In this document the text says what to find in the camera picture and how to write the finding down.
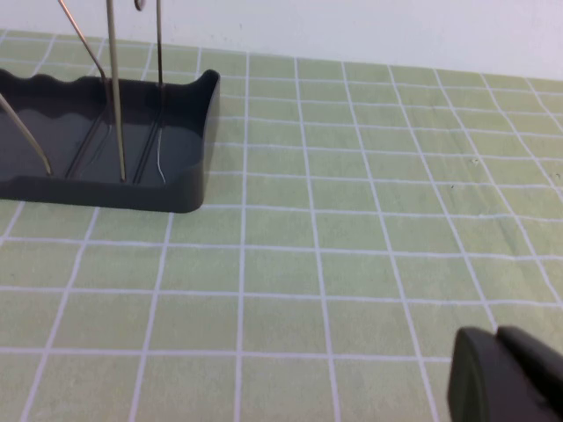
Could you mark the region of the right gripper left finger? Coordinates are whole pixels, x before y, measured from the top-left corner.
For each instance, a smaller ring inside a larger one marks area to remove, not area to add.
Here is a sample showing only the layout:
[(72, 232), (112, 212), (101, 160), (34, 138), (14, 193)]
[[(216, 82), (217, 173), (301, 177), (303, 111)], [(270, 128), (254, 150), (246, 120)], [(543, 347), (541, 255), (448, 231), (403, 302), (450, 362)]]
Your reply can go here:
[(448, 385), (453, 421), (548, 421), (550, 406), (492, 333), (457, 332)]

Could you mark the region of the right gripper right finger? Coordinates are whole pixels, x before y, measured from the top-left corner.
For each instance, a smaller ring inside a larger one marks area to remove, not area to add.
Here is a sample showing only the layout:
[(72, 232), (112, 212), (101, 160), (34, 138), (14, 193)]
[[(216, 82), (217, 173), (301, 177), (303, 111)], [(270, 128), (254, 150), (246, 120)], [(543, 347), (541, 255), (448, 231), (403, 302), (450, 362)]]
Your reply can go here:
[(496, 338), (508, 349), (545, 408), (562, 420), (562, 354), (516, 326), (502, 326)]

